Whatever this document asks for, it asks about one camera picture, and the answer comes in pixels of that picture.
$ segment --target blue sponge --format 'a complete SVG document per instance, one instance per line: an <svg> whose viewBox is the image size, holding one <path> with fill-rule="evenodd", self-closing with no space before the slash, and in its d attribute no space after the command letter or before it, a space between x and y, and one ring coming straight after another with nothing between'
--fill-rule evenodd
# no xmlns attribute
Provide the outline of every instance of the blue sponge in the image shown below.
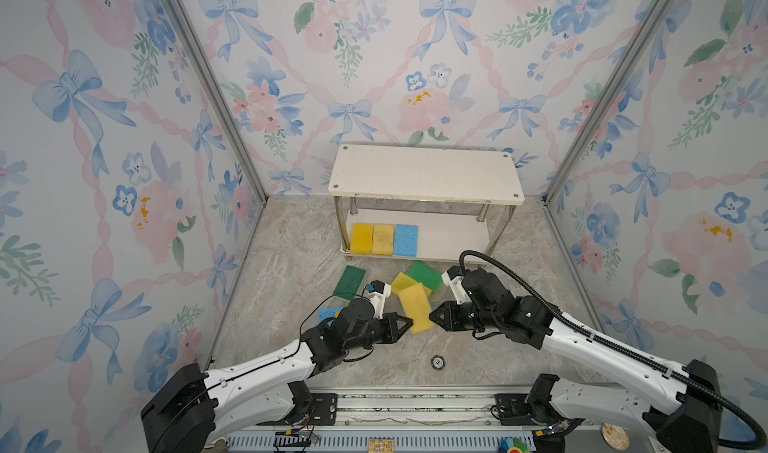
<svg viewBox="0 0 768 453"><path fill-rule="evenodd" d="M398 225L395 228L395 251L393 256L416 257L418 245L418 226Z"/></svg>
<svg viewBox="0 0 768 453"><path fill-rule="evenodd" d="M339 306L336 308L323 308L319 312L317 312L317 324L319 325L320 322L326 318L335 318L339 315L339 312L343 306Z"/></svg>

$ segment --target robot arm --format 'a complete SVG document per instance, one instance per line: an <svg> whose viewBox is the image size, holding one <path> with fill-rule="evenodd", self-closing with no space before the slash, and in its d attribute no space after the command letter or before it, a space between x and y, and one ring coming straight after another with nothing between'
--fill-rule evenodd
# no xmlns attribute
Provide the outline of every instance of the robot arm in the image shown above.
<svg viewBox="0 0 768 453"><path fill-rule="evenodd" d="M390 292L389 285L371 282L365 298L353 299L338 317L249 362L180 369L141 411L149 452L197 453L247 426L298 423L312 402L304 380L340 365L353 349L397 343L411 327L411 319L382 312Z"/></svg>
<svg viewBox="0 0 768 453"><path fill-rule="evenodd" d="M646 431L673 453L715 453L718 443L739 449L760 449L762 428L746 413L720 397L715 370L694 360L682 365L657 358L596 332L555 305L546 303L514 272L489 256L464 252L489 261L512 276L532 295L515 297L492 273L454 266L443 275L455 301L444 302L429 318L446 331L493 329L516 343L547 349L591 367L626 389L580 385L557 375L539 375L531 392L506 410L502 424L552 425L564 419L591 419ZM719 440L722 406L747 422L756 439L736 445Z"/></svg>

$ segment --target white shelf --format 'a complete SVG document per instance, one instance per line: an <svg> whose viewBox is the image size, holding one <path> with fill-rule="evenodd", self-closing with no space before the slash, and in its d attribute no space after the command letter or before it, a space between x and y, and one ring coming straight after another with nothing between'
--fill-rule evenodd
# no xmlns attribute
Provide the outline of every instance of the white shelf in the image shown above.
<svg viewBox="0 0 768 453"><path fill-rule="evenodd" d="M458 263L458 256L462 251L466 249L485 251L488 246L488 224L487 222L478 223L473 215L360 208L357 215L348 215L346 218L346 230L350 234L350 239L352 238L352 225L356 223L418 227L416 257L350 255L345 253L347 256ZM474 256L467 256L466 262L485 264L484 261Z"/></svg>
<svg viewBox="0 0 768 453"><path fill-rule="evenodd" d="M342 145L333 196L522 205L512 156L503 151Z"/></svg>

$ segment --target sponge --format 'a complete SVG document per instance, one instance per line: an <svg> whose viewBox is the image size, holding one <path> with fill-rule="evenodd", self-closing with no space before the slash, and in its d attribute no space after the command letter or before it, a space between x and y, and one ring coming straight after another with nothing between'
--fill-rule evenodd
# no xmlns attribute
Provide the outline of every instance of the sponge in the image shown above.
<svg viewBox="0 0 768 453"><path fill-rule="evenodd" d="M395 252L393 255L415 258L417 241L418 226L398 225L395 228Z"/></svg>
<svg viewBox="0 0 768 453"><path fill-rule="evenodd" d="M352 225L352 255L370 255L373 246L373 225Z"/></svg>
<svg viewBox="0 0 768 453"><path fill-rule="evenodd" d="M398 293L400 293L403 289L409 288L413 285L418 285L418 282L415 279L411 278L405 273L398 273L395 281L392 282L392 294L398 296ZM424 286L424 293L429 296L432 294L432 290Z"/></svg>
<svg viewBox="0 0 768 453"><path fill-rule="evenodd" d="M321 308L319 312L317 312L317 324L321 324L322 320L328 319L328 318L338 318L339 313L341 313L342 306L337 306L336 308Z"/></svg>
<svg viewBox="0 0 768 453"><path fill-rule="evenodd" d="M429 313L432 309L429 307L424 285L418 283L403 289L398 297L400 298L402 309L406 312L406 316L413 320L411 333L415 335L437 326L429 319Z"/></svg>
<svg viewBox="0 0 768 453"><path fill-rule="evenodd" d="M352 301L360 292L362 279L366 277L366 270L347 265L341 279L333 290L333 295Z"/></svg>
<svg viewBox="0 0 768 453"><path fill-rule="evenodd" d="M413 263L406 275L419 283L423 283L432 291L437 291L442 286L442 275L420 261Z"/></svg>
<svg viewBox="0 0 768 453"><path fill-rule="evenodd" d="M371 254L378 256L392 256L394 246L394 225L375 225L373 227L373 247Z"/></svg>

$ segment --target green sponge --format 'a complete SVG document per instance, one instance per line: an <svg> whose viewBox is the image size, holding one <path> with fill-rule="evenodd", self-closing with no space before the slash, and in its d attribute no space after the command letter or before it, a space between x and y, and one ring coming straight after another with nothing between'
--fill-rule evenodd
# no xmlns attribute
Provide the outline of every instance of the green sponge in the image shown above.
<svg viewBox="0 0 768 453"><path fill-rule="evenodd" d="M341 279L336 284L336 289L333 290L333 295L347 301L352 301L352 299L360 293L362 279L365 277L365 269L347 266L346 269L344 269L344 274L341 275Z"/></svg>
<svg viewBox="0 0 768 453"><path fill-rule="evenodd" d="M436 292L442 286L442 275L420 261L413 263L406 275L425 285L433 292Z"/></svg>

